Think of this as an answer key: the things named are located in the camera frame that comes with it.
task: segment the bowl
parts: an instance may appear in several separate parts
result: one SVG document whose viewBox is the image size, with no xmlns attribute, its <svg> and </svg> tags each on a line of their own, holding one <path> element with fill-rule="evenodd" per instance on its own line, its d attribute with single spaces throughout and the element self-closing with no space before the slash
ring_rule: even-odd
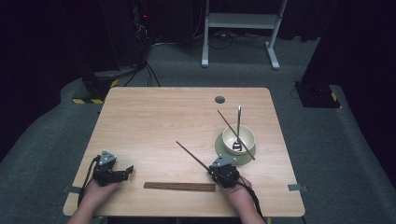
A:
<svg viewBox="0 0 396 224">
<path fill-rule="evenodd" d="M 237 133 L 237 124 L 231 125 L 232 129 Z M 242 150 L 234 150 L 233 143 L 236 141 L 236 136 L 230 127 L 227 127 L 222 133 L 222 141 L 228 152 L 233 155 L 244 155 L 247 153 L 246 149 L 241 145 Z M 254 147 L 255 139 L 254 133 L 247 126 L 241 125 L 239 128 L 239 139 L 245 144 L 247 150 L 251 150 Z"/>
</svg>

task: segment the hand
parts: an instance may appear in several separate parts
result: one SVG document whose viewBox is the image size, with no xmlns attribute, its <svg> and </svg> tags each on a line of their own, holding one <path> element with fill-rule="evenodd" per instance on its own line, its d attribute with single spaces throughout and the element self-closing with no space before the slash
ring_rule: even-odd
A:
<svg viewBox="0 0 396 224">
<path fill-rule="evenodd" d="M 120 185 L 120 183 L 113 183 L 101 187 L 96 180 L 91 180 L 85 188 L 84 197 L 79 204 L 78 209 L 67 221 L 68 224 L 76 223 L 90 224 L 92 217 L 96 211 L 111 195 L 111 193 Z"/>
<path fill-rule="evenodd" d="M 240 183 L 245 184 L 246 186 L 252 189 L 252 185 L 250 181 L 245 179 L 243 176 L 240 176 Z M 219 186 L 220 190 L 227 197 L 230 205 L 235 209 L 238 215 L 241 218 L 242 223 L 249 224 L 262 224 L 265 223 L 262 217 L 256 210 L 253 199 L 251 198 L 248 191 L 245 187 L 236 184 L 232 188 L 223 188 Z"/>
</svg>

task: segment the chopstick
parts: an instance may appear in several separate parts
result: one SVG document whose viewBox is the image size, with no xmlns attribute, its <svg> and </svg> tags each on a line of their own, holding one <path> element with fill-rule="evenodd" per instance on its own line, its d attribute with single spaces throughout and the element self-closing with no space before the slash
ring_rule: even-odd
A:
<svg viewBox="0 0 396 224">
<path fill-rule="evenodd" d="M 216 191 L 216 184 L 146 182 L 145 189 L 171 189 L 188 191 Z"/>
<path fill-rule="evenodd" d="M 227 123 L 227 125 L 228 125 L 228 127 L 231 129 L 231 131 L 233 131 L 233 134 L 235 134 L 235 137 L 238 137 L 238 135 L 237 135 L 236 132 L 233 130 L 233 128 L 231 127 L 231 125 L 230 125 L 230 123 L 227 121 L 227 119 L 225 119 L 225 118 L 222 116 L 222 114 L 220 113 L 220 111 L 218 111 L 218 112 L 219 112 L 219 114 L 221 115 L 221 117 L 224 119 L 224 121 Z M 255 161 L 256 159 L 255 159 L 254 156 L 251 154 L 251 152 L 248 150 L 247 146 L 245 146 L 245 143 L 244 143 L 244 141 L 242 141 L 242 139 L 241 139 L 241 144 L 242 144 L 242 146 L 245 148 L 245 150 L 247 151 L 247 154 L 251 157 L 251 159 L 253 159 L 253 160 Z"/>
</svg>

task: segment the gray carpet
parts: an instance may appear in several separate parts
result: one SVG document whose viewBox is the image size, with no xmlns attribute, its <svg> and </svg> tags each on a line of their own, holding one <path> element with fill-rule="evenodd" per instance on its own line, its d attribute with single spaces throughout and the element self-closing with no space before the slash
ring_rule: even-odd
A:
<svg viewBox="0 0 396 224">
<path fill-rule="evenodd" d="M 270 90 L 303 193 L 306 223 L 396 223 L 396 194 L 362 136 L 343 91 L 342 108 L 302 107 L 293 81 L 301 80 L 318 41 L 277 40 L 281 69 L 273 71 L 262 43 L 210 49 L 180 45 L 151 48 L 148 63 L 163 87 L 265 87 Z M 221 47 L 223 42 L 211 41 Z M 121 77 L 123 86 L 131 76 Z M 75 105 L 81 80 L 66 85 L 62 101 L 37 119 L 0 164 L 0 223 L 65 223 L 63 206 L 88 145 L 101 105 Z M 128 86 L 156 86 L 146 69 Z M 273 218 L 273 223 L 303 223 Z"/>
</svg>

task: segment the wooden table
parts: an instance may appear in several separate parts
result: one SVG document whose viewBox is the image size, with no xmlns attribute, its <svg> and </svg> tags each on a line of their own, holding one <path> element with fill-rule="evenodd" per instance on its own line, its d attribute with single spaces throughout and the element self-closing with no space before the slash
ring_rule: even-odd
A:
<svg viewBox="0 0 396 224">
<path fill-rule="evenodd" d="M 223 104 L 215 102 L 225 98 Z M 266 217 L 301 217 L 304 204 L 270 92 L 265 88 L 113 88 L 79 166 L 75 187 L 81 187 L 89 165 L 105 149 L 116 155 L 114 171 L 134 165 L 98 211 L 98 216 L 235 217 L 226 198 L 216 192 L 144 189 L 145 182 L 213 183 L 207 171 L 178 141 L 204 164 L 217 157 L 215 141 L 226 128 L 221 114 L 241 123 L 256 137 L 255 161 L 237 166 L 253 184 Z M 64 213 L 77 209 L 78 195 L 69 193 Z"/>
</svg>

